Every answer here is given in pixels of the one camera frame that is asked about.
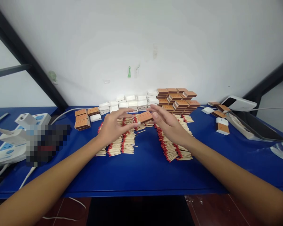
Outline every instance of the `white wall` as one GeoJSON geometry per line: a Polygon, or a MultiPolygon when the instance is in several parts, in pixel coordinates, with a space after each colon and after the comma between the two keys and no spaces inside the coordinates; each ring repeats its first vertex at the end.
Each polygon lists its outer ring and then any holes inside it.
{"type": "MultiPolygon", "coordinates": [[[[283,107],[283,82],[262,96],[260,108],[267,107],[283,107]]],[[[283,132],[283,109],[259,110],[257,117],[283,132]]]]}
{"type": "MultiPolygon", "coordinates": [[[[0,69],[19,64],[0,40],[0,69]]],[[[26,71],[0,77],[0,107],[44,106],[55,104],[26,71]]]]}
{"type": "Polygon", "coordinates": [[[0,0],[0,9],[69,105],[172,87],[220,101],[283,62],[283,0],[0,0]]]}

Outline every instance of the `cable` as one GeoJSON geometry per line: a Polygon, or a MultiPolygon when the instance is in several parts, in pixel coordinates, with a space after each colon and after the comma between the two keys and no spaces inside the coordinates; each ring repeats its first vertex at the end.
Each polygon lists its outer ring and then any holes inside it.
{"type": "Polygon", "coordinates": [[[9,130],[1,129],[1,128],[0,128],[0,133],[4,133],[5,135],[12,135],[13,134],[13,132],[11,132],[9,130]]]}
{"type": "Polygon", "coordinates": [[[56,120],[58,120],[61,116],[65,115],[66,113],[68,113],[68,112],[70,112],[70,111],[72,111],[72,110],[82,110],[82,109],[87,109],[87,108],[74,108],[74,109],[70,109],[70,110],[68,110],[68,111],[65,111],[64,113],[60,114],[60,115],[51,123],[51,125],[54,124],[54,123],[56,122],[56,120]]]}
{"type": "Polygon", "coordinates": [[[86,206],[83,203],[81,203],[79,200],[76,200],[76,199],[71,198],[71,197],[69,197],[69,198],[74,200],[74,201],[76,201],[76,202],[78,202],[79,204],[81,204],[85,208],[85,210],[87,210],[86,206]]]}
{"type": "Polygon", "coordinates": [[[1,169],[1,171],[0,171],[0,176],[1,176],[1,174],[9,167],[9,165],[10,165],[10,163],[6,163],[5,165],[4,165],[4,167],[1,169]]]}
{"type": "MultiPolygon", "coordinates": [[[[76,199],[74,199],[74,198],[71,198],[71,197],[69,197],[70,199],[72,199],[72,200],[74,200],[74,201],[76,201],[76,202],[78,202],[79,204],[81,204],[84,208],[85,208],[85,212],[87,211],[87,208],[86,208],[86,206],[83,204],[83,203],[81,203],[80,201],[78,201],[78,200],[76,200],[76,199]]],[[[44,219],[46,219],[46,220],[50,220],[50,219],[64,219],[64,220],[72,220],[72,221],[79,221],[79,220],[81,220],[81,219],[78,219],[78,220],[75,220],[75,219],[71,219],[71,218],[65,218],[65,217],[50,217],[50,218],[48,218],[48,217],[43,217],[44,219]]]]}
{"type": "Polygon", "coordinates": [[[257,109],[251,109],[251,110],[248,110],[248,111],[266,110],[266,109],[283,109],[283,107],[277,107],[277,108],[257,108],[257,109]]]}
{"type": "Polygon", "coordinates": [[[243,111],[243,112],[249,112],[249,111],[255,111],[255,110],[266,110],[266,109],[283,109],[283,107],[276,107],[276,108],[257,108],[257,109],[251,109],[251,110],[243,111]]]}
{"type": "Polygon", "coordinates": [[[23,187],[23,185],[25,184],[26,180],[28,179],[28,177],[31,175],[31,173],[36,169],[36,166],[33,166],[30,171],[28,172],[28,174],[26,175],[24,181],[22,182],[21,186],[19,187],[19,190],[23,187]]]}

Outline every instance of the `person's left hand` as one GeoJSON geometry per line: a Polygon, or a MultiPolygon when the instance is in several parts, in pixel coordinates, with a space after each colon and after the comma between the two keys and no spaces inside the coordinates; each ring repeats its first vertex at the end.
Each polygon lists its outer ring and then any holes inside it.
{"type": "Polygon", "coordinates": [[[97,137],[104,142],[105,146],[116,141],[123,133],[138,126],[137,123],[131,123],[125,126],[119,126],[117,124],[118,118],[132,118],[134,116],[126,113],[128,111],[134,111],[134,109],[121,108],[106,115],[103,126],[97,135],[97,137]]]}

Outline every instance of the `hand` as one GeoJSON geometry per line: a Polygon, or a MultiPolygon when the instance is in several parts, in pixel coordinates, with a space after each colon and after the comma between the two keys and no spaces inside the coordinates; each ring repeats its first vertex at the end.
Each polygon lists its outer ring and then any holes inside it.
{"type": "Polygon", "coordinates": [[[185,131],[174,115],[156,105],[151,105],[147,110],[153,112],[152,123],[159,125],[170,141],[183,147],[191,141],[192,136],[185,131]]]}
{"type": "Polygon", "coordinates": [[[130,115],[126,112],[134,111],[132,108],[121,108],[117,111],[113,111],[111,114],[107,114],[103,126],[97,135],[97,137],[105,144],[105,146],[116,141],[122,134],[134,127],[137,127],[137,123],[131,123],[125,126],[119,126],[117,124],[118,118],[132,118],[134,115],[130,115]]]}

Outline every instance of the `dark red floor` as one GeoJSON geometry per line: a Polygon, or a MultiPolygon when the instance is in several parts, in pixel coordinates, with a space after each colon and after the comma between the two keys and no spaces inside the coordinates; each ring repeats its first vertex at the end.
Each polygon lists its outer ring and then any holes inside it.
{"type": "Polygon", "coordinates": [[[185,198],[196,226],[264,226],[230,194],[185,198]]]}
{"type": "MultiPolygon", "coordinates": [[[[186,203],[196,226],[264,226],[235,197],[229,194],[186,195],[186,203]]],[[[91,198],[60,198],[46,217],[77,219],[41,219],[36,226],[86,226],[91,198]]]]}

